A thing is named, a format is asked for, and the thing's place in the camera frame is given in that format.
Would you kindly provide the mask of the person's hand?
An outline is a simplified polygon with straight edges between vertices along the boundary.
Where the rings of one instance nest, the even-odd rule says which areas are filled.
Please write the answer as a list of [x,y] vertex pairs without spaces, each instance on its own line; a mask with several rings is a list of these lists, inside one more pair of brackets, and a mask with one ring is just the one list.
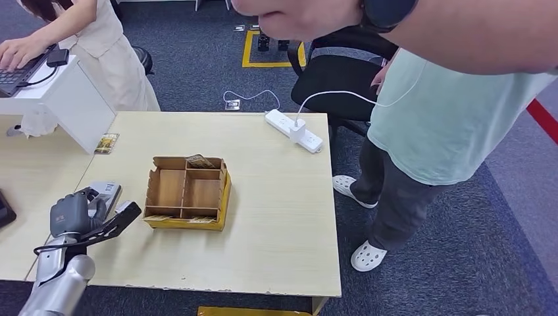
[[383,86],[384,81],[385,81],[387,71],[389,70],[392,62],[395,61],[395,58],[396,58],[398,53],[399,53],[399,49],[397,49],[397,51],[395,52],[393,57],[382,67],[382,69],[372,79],[372,82],[371,82],[370,86],[372,88],[376,88],[376,94],[377,95],[380,94],[380,91],[381,91],[382,86]]
[[48,44],[35,36],[8,39],[1,44],[1,70],[13,71],[41,55]]
[[358,25],[358,0],[235,0],[235,10],[256,16],[260,29],[278,40],[311,41],[347,26]]

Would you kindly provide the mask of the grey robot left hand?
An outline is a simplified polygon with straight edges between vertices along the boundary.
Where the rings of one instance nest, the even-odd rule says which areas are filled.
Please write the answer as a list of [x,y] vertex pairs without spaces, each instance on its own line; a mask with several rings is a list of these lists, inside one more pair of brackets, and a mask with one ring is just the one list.
[[59,199],[51,207],[49,228],[52,237],[63,234],[86,235],[99,228],[107,218],[107,206],[99,192],[83,188]]

